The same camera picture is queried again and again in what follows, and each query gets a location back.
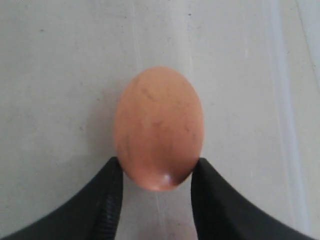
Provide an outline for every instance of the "brown egg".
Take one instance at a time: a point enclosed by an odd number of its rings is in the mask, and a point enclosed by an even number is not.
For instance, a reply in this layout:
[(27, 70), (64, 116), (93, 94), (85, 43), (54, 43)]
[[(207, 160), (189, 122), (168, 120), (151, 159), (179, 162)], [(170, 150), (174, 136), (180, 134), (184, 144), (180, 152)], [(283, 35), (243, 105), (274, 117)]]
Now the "brown egg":
[(147, 190), (171, 190), (189, 176), (200, 156), (204, 123), (199, 97), (179, 72), (149, 68), (122, 93), (113, 137), (129, 178)]

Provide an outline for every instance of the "highlight on egg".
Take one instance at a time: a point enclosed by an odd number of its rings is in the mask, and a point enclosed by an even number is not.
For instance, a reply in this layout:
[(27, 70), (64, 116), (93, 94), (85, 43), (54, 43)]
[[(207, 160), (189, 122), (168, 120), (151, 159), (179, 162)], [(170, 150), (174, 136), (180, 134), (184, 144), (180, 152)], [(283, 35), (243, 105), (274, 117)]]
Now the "highlight on egg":
[(203, 145), (203, 110), (196, 91), (174, 69), (146, 69), (120, 97), (113, 138), (130, 179), (147, 190), (172, 190), (190, 175)]

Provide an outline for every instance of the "egg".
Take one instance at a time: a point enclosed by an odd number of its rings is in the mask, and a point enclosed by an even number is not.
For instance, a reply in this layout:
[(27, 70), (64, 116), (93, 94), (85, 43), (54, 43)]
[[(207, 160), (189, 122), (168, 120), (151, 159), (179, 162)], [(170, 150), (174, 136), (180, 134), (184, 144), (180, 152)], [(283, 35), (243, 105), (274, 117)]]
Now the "egg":
[(117, 104), (113, 138), (123, 171), (140, 187), (172, 190), (192, 172), (204, 139), (200, 99), (164, 66), (138, 74)]

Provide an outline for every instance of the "white plastic surface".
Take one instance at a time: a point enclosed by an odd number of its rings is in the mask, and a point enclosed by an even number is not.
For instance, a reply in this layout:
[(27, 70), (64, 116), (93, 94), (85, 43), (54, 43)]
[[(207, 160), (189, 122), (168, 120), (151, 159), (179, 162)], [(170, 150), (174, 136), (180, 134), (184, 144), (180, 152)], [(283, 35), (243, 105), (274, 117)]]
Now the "white plastic surface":
[[(155, 65), (181, 71), (199, 94), (202, 156), (310, 233), (281, 19), (275, 0), (0, 1), (0, 237), (59, 207), (115, 155), (120, 92)], [(104, 157), (87, 128), (100, 102)], [(125, 178), (117, 239), (196, 239), (190, 179), (154, 193)]]

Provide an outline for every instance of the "eggshell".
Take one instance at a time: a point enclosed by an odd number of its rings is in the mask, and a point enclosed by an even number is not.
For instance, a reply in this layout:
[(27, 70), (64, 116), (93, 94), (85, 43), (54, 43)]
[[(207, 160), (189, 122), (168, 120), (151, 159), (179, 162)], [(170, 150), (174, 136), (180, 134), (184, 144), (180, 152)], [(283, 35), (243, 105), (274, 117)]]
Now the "eggshell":
[(144, 189), (171, 190), (195, 167), (204, 138), (197, 93), (164, 66), (136, 76), (117, 105), (113, 137), (124, 172)]

